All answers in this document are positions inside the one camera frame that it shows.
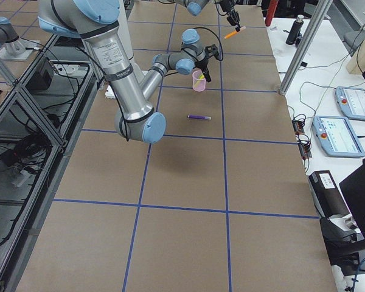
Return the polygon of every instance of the yellow marker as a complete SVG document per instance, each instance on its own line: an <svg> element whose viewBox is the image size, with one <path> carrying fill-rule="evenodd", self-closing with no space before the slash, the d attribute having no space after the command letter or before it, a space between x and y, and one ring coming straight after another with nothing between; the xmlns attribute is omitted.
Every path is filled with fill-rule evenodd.
<svg viewBox="0 0 365 292"><path fill-rule="evenodd" d="M196 81L196 83L195 83L195 85L193 87L198 86L199 83L200 83L200 81L202 81L203 79L204 79L204 75L203 75L203 73L201 73L200 76L199 76L199 80Z"/></svg>
<svg viewBox="0 0 365 292"><path fill-rule="evenodd" d="M242 30L245 30L245 29L246 29L246 26L242 26L239 32L241 32ZM230 38L230 37L233 37L234 35L236 35L236 34L237 34L237 33L239 33L239 32L238 32L238 31L231 32L231 33L229 33L228 35L226 35L226 36L224 37L224 39L226 40L226 39L228 39L228 38Z"/></svg>

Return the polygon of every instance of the orange marker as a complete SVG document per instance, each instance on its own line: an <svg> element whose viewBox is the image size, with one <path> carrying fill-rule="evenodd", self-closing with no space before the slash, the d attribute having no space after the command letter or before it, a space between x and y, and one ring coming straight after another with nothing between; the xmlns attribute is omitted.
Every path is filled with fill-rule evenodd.
<svg viewBox="0 0 365 292"><path fill-rule="evenodd" d="M245 29L246 29L246 26L242 26L239 32L241 32L242 30L245 30ZM224 39L226 40L226 39L228 39L228 38L230 38L230 37L233 37L234 35L236 35L236 34L237 34L237 33L239 33L239 32L238 32L238 31L231 32L231 33L229 33L228 35L226 35L226 36L224 37Z"/></svg>

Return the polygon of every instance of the purple marker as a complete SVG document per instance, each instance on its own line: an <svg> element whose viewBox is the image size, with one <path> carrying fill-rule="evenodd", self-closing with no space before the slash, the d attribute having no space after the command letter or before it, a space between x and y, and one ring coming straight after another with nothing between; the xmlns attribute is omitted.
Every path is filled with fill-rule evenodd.
<svg viewBox="0 0 365 292"><path fill-rule="evenodd" d="M211 120L211 117L206 116L195 116L194 114L189 114L188 119L198 119L198 120Z"/></svg>

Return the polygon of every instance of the cup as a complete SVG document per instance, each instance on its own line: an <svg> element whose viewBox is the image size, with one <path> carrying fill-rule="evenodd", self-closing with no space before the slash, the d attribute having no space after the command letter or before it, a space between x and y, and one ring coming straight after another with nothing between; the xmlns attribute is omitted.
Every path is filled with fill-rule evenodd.
<svg viewBox="0 0 365 292"><path fill-rule="evenodd" d="M204 91L206 89L206 79L201 71L195 71L192 73L193 83L192 89L194 91Z"/></svg>

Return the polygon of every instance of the red cylinder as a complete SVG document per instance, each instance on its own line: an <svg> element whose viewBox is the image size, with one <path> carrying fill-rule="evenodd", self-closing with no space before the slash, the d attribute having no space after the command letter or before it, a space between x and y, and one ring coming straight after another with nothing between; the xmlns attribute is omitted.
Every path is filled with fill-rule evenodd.
<svg viewBox="0 0 365 292"><path fill-rule="evenodd" d="M274 12L276 12L278 3L279 3L279 0L270 0L269 9L268 9L268 12L266 13L266 18L265 18L266 26L270 26L270 24L272 23Z"/></svg>

